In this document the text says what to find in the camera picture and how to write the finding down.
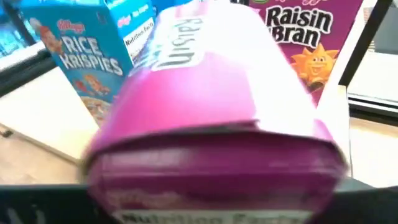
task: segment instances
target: pink cereal box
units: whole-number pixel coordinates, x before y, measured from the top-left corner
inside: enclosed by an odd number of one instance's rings
[[[121,223],[303,223],[344,177],[310,95],[249,7],[163,10],[135,65],[83,164],[90,194]]]
[[[248,0],[318,104],[363,0]]]

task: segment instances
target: cereal bowl illustration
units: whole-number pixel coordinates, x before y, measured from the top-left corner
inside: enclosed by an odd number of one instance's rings
[[[321,43],[310,52],[304,48],[302,54],[293,55],[291,65],[307,86],[323,86],[328,80],[336,62],[339,50],[325,50]]]
[[[88,96],[81,96],[90,114],[94,117],[98,125],[101,125],[106,115],[109,113],[111,105],[103,100],[91,98]]]
[[[97,94],[103,96],[109,93],[109,88],[102,85],[93,74],[84,75],[84,79]]]
[[[43,26],[37,19],[31,18],[29,20],[30,25],[33,27],[35,32],[40,36],[44,45],[51,53],[63,54],[62,41],[57,40],[51,30]]]

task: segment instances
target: rice krispies box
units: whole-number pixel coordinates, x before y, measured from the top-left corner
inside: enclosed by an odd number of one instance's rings
[[[319,102],[362,0],[249,0]]]
[[[179,6],[190,1],[192,0],[152,0],[152,5],[154,6],[154,11],[159,14],[168,7]]]
[[[20,8],[96,122],[154,26],[149,0],[26,0]]]

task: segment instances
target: white surface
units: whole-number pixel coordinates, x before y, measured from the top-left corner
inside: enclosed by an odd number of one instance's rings
[[[38,51],[44,49],[44,44],[43,42],[39,42],[33,46],[30,46],[25,49],[19,49],[14,51],[11,55],[1,57],[0,58],[0,71],[10,67],[22,60],[25,60],[31,56],[34,56],[37,54]]]
[[[373,187],[398,185],[398,127],[351,119],[353,177]]]
[[[0,98],[0,124],[71,161],[98,129],[59,67]]]

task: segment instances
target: raisin bran box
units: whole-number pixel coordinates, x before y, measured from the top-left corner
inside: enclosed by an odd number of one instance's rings
[[[149,0],[26,0],[40,35],[85,106],[101,124],[154,26]]]
[[[346,170],[258,14],[218,1],[159,14],[83,158],[91,196],[141,224],[304,223]]]
[[[318,104],[362,0],[249,0]]]

